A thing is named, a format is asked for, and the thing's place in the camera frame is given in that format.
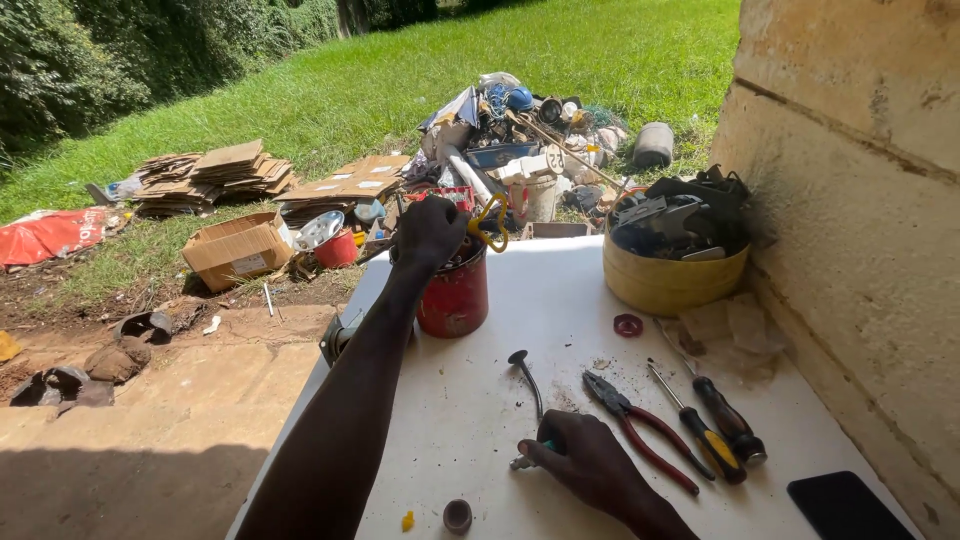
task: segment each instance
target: red tarp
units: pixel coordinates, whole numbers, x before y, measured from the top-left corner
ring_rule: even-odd
[[[0,264],[34,264],[92,246],[103,237],[105,220],[98,207],[34,212],[0,228]]]

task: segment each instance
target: white bucket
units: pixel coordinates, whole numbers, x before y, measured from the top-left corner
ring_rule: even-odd
[[[557,177],[542,177],[536,184],[510,184],[510,206],[514,221],[523,228],[527,222],[550,222],[557,213]]]

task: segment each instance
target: yellow bucket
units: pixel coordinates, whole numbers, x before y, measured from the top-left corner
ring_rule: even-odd
[[[628,306],[664,317],[703,306],[730,295],[747,264],[750,245],[720,260],[681,262],[636,256],[613,243],[610,229],[603,240],[603,277]]]

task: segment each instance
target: white table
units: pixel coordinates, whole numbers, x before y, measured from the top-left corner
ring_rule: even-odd
[[[700,486],[700,496],[690,497],[644,461],[611,415],[583,388],[581,375],[596,359],[610,361],[596,373],[634,405],[658,415],[691,447],[692,438],[680,424],[676,407],[647,375],[646,358],[657,362],[686,405],[699,408],[712,422],[690,387],[689,374],[649,317],[641,315],[646,330],[639,338],[613,333],[613,317],[632,311],[604,285],[601,244],[600,236],[535,240],[512,243],[501,255],[489,253],[490,315],[484,325],[462,339],[419,335],[411,343],[400,372],[383,462],[356,538],[453,538],[440,517],[452,499],[470,503],[473,538],[633,538],[615,520],[577,501],[543,470],[509,469],[517,441],[533,438],[538,424],[530,388],[519,370],[506,362],[519,349],[530,352],[527,362],[544,409],[579,410],[611,424],[640,473],[702,538],[818,538],[790,500],[786,485],[843,470],[857,473],[917,538],[923,538],[786,360],[780,362],[774,380],[760,388],[718,382],[770,455],[764,465],[750,469],[744,484],[706,481],[661,436],[638,427],[655,452]],[[350,299],[345,321],[372,305],[389,271],[386,256],[370,263]],[[248,500],[327,371],[325,361],[318,361]],[[228,538],[246,510],[244,505]],[[400,518],[407,510],[414,511],[416,525],[401,534]]]

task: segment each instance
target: stone wall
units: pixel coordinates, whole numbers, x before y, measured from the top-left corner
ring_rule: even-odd
[[[928,539],[960,537],[960,1],[743,0],[711,161],[752,279]]]

